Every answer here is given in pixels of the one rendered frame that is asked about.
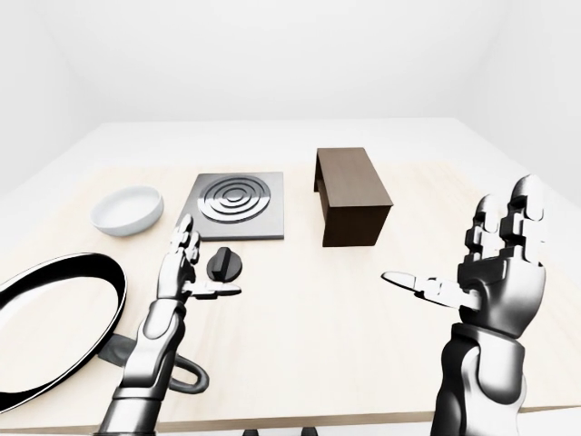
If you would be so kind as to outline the dark brown wooden box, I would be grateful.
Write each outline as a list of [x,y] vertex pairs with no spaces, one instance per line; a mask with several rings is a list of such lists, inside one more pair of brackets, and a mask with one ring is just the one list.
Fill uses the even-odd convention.
[[376,244],[393,202],[364,148],[319,148],[314,191],[320,195],[324,247]]

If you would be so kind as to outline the round black stove knob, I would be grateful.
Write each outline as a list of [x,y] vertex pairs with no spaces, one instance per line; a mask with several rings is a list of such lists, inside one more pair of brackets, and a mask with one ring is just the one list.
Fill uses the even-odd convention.
[[216,282],[233,282],[241,271],[241,257],[228,247],[219,248],[206,266],[209,278]]

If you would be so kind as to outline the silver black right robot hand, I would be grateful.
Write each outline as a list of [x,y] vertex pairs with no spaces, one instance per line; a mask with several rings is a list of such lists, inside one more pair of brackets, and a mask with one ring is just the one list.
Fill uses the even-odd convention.
[[457,309],[466,324],[517,339],[536,316],[544,294],[543,220],[542,183],[526,175],[515,184],[505,216],[499,215],[494,196],[479,201],[465,236],[468,254],[454,282],[393,271],[381,278],[421,300]]

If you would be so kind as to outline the flat dark stove plate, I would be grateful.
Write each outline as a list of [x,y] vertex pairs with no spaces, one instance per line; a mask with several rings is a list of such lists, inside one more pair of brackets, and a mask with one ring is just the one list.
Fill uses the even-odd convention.
[[204,241],[282,240],[283,173],[201,173],[180,216],[186,214]]

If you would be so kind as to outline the white bowl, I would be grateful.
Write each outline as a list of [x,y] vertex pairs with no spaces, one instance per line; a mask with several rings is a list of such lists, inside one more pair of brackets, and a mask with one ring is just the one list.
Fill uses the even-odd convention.
[[90,222],[102,233],[130,236],[153,226],[163,209],[164,201],[159,191],[147,185],[132,185],[100,200],[90,212]]

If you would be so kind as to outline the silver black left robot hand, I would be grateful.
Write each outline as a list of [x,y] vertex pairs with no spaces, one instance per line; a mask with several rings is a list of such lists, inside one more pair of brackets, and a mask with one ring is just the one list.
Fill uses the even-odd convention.
[[196,281],[194,266],[200,257],[201,237],[193,226],[194,220],[187,213],[174,228],[158,275],[157,297],[186,302],[190,297],[214,300],[240,294],[241,288],[236,284]]

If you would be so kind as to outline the black frying pan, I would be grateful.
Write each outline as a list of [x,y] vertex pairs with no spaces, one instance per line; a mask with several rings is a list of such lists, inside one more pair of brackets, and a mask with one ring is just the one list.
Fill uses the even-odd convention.
[[[101,253],[0,267],[0,412],[65,382],[93,357],[124,367],[158,299],[149,272]],[[168,389],[200,392],[199,366],[175,355]]]

